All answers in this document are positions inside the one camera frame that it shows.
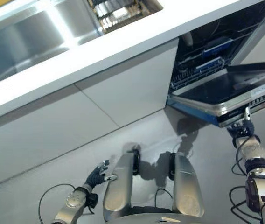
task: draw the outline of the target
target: sink basin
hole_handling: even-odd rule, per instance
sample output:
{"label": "sink basin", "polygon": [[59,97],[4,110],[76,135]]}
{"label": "sink basin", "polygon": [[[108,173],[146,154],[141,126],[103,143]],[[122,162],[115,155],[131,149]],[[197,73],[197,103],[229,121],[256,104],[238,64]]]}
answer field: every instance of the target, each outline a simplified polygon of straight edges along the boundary
{"label": "sink basin", "polygon": [[0,14],[0,81],[162,9],[156,0],[142,0],[146,14],[131,16],[112,28],[105,28],[104,17],[98,17],[95,6],[90,5],[92,1],[13,1],[23,4],[22,7]]}

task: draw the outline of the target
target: gray floor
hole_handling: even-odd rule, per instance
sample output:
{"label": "gray floor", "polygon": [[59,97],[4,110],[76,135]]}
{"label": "gray floor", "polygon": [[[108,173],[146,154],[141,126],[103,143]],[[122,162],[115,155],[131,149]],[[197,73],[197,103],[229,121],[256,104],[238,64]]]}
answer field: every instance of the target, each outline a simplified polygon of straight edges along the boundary
{"label": "gray floor", "polygon": [[[256,134],[265,147],[265,109],[252,116]],[[0,223],[37,224],[37,206],[42,193],[59,183],[81,185],[96,164],[110,159],[108,173],[122,153],[132,145],[141,146],[141,173],[133,179],[132,205],[154,205],[158,188],[173,191],[167,177],[168,156],[172,151],[188,154],[200,183],[208,223],[241,224],[230,213],[229,190],[244,185],[245,178],[235,176],[230,168],[236,150],[225,129],[207,125],[193,117],[166,108],[104,136],[63,157],[35,168],[0,185]],[[85,214],[78,224],[103,224],[102,199],[106,183],[95,188],[99,202],[95,215]],[[42,202],[45,223],[55,216],[71,189],[61,187],[49,192]],[[243,190],[235,192],[235,200],[244,200]],[[158,207],[171,208],[171,198],[161,192]]]}

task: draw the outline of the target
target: dishwasher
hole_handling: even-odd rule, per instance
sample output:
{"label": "dishwasher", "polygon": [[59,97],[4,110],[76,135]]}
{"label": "dishwasher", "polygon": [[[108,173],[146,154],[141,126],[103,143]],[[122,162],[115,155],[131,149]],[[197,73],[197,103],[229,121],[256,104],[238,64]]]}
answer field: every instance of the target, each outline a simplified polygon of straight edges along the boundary
{"label": "dishwasher", "polygon": [[265,34],[265,1],[180,37],[167,104],[219,127],[265,108],[265,62],[241,64]]}

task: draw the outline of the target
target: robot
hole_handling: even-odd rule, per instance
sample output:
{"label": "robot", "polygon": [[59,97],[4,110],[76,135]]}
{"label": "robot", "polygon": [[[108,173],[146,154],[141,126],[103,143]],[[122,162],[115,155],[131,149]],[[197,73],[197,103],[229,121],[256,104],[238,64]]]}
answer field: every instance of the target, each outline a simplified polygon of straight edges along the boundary
{"label": "robot", "polygon": [[[249,108],[245,109],[244,120],[228,127],[237,148],[236,160],[239,166],[243,160],[246,175],[246,204],[260,215],[265,224],[265,149],[254,134]],[[156,207],[131,207],[133,175],[139,173],[140,153],[137,149],[127,151],[119,159],[112,175],[105,177],[108,161],[100,163],[89,175],[82,187],[76,188],[66,199],[63,208],[51,224],[75,224],[85,207],[94,208],[98,196],[92,189],[109,181],[104,197],[104,219],[108,224],[155,224],[158,222],[193,224],[202,223],[204,205],[196,173],[182,153],[170,157],[169,178],[174,181],[173,209]],[[238,205],[231,208],[233,212]]]}

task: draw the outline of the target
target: kitchen drawer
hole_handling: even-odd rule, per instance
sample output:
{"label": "kitchen drawer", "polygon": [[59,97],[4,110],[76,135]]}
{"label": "kitchen drawer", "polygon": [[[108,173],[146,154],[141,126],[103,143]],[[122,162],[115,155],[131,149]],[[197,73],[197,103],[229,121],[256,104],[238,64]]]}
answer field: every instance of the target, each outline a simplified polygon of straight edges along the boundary
{"label": "kitchen drawer", "polygon": [[0,118],[0,182],[118,126],[74,85]]}
{"label": "kitchen drawer", "polygon": [[76,86],[125,126],[165,107],[178,39],[84,79]]}

